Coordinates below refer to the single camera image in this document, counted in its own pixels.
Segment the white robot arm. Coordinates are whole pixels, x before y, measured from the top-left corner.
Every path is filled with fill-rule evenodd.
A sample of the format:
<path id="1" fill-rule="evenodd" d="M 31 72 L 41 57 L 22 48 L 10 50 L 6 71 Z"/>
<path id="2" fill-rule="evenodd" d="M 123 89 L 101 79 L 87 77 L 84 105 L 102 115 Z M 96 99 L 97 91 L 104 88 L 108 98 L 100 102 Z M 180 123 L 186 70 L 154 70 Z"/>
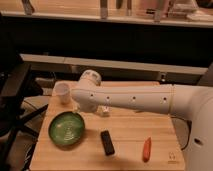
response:
<path id="1" fill-rule="evenodd" d="M 99 105 L 184 117 L 192 122 L 186 171 L 213 171 L 213 87 L 177 84 L 108 87 L 86 70 L 71 90 L 83 112 Z"/>

